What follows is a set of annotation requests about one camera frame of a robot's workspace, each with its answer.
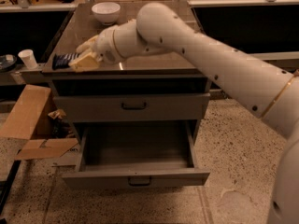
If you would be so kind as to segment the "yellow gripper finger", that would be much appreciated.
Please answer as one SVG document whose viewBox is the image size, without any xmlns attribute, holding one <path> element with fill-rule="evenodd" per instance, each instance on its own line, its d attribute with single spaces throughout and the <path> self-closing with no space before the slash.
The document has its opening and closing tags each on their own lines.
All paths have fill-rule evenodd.
<svg viewBox="0 0 299 224">
<path fill-rule="evenodd" d="M 87 72 L 97 69 L 102 59 L 95 52 L 89 52 L 79 55 L 75 60 L 69 63 L 69 66 L 75 72 Z"/>
<path fill-rule="evenodd" d="M 85 41 L 84 43 L 79 45 L 76 48 L 76 53 L 81 54 L 84 51 L 91 49 L 93 47 L 93 44 L 96 41 L 97 37 L 98 37 L 98 35 L 94 35 L 93 37 L 91 37 L 90 39 L 88 39 L 87 41 Z"/>
</svg>

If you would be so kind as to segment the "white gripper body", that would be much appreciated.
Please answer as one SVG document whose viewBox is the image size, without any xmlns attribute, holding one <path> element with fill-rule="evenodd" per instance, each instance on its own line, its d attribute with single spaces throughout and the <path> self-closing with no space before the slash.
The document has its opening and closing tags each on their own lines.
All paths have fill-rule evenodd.
<svg viewBox="0 0 299 224">
<path fill-rule="evenodd" d="M 124 61 L 114 41 L 114 34 L 117 28 L 117 25 L 106 28 L 98 35 L 95 41 L 95 51 L 106 64 L 115 64 Z"/>
</svg>

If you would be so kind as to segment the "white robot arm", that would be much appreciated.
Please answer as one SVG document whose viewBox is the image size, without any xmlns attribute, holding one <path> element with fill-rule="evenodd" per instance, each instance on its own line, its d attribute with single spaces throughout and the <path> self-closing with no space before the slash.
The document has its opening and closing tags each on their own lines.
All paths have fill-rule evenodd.
<svg viewBox="0 0 299 224">
<path fill-rule="evenodd" d="M 299 224 L 299 76 L 195 32 L 173 10 L 148 3 L 134 20 L 80 46 L 70 66 L 89 71 L 138 55 L 174 51 L 287 139 L 267 224 Z"/>
</svg>

